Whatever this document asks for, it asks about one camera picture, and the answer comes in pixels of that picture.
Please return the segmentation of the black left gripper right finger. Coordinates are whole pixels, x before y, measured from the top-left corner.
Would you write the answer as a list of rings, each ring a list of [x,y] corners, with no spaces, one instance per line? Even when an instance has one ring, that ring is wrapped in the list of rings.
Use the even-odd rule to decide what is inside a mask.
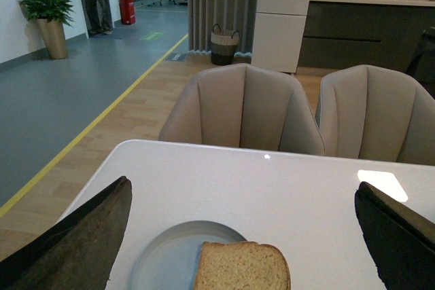
[[[434,223],[362,182],[355,214],[379,278],[387,289],[434,288]]]

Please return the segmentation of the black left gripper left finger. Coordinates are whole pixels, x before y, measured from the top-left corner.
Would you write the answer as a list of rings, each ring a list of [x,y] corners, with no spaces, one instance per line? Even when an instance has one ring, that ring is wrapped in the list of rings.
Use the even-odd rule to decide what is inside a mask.
[[[1,261],[2,289],[104,289],[132,202],[122,176]]]

